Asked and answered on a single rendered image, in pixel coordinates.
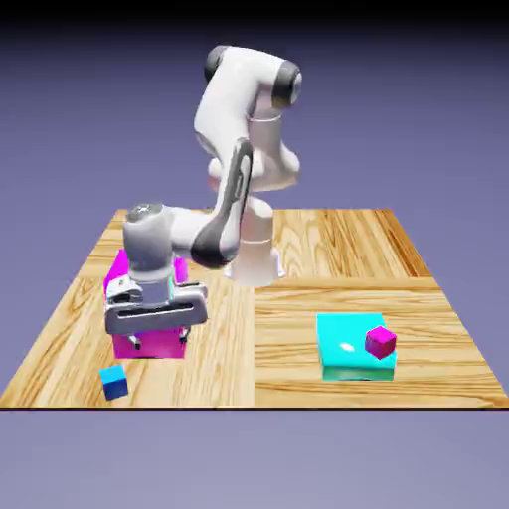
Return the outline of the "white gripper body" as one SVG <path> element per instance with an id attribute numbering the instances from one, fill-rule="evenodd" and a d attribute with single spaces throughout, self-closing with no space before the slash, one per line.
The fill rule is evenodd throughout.
<path id="1" fill-rule="evenodd" d="M 105 330 L 110 335 L 136 335 L 202 324 L 208 320 L 207 296 L 205 284 L 190 282 L 174 287 L 170 297 L 149 303 L 140 286 L 128 283 L 107 295 Z"/>

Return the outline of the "small blue cube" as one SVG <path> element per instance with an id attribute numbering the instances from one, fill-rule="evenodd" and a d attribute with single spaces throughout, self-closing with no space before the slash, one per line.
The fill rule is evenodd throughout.
<path id="1" fill-rule="evenodd" d="M 103 393 L 108 401 L 128 394 L 126 374 L 121 365 L 111 366 L 99 371 Z"/>

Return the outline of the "small magenta cube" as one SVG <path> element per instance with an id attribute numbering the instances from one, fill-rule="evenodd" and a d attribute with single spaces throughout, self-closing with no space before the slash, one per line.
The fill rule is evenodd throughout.
<path id="1" fill-rule="evenodd" d="M 366 333 L 365 350 L 382 360 L 396 349 L 397 335 L 384 326 L 377 326 Z"/>

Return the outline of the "large magenta box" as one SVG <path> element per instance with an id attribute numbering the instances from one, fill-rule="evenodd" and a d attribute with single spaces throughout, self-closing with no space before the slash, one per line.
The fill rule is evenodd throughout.
<path id="1" fill-rule="evenodd" d="M 103 295 L 108 284 L 128 273 L 128 259 L 124 249 L 120 249 L 103 280 Z M 153 330 L 136 334 L 140 348 L 136 349 L 127 336 L 111 335 L 114 357 L 116 359 L 182 359 L 186 346 L 179 340 L 177 330 Z"/>

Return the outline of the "large cyan box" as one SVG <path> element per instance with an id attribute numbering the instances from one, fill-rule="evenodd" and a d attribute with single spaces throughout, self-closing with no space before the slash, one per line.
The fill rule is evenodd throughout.
<path id="1" fill-rule="evenodd" d="M 365 350 L 366 333 L 377 326 L 389 329 L 381 313 L 318 313 L 316 342 L 322 379 L 393 381 L 397 350 L 382 360 Z"/>

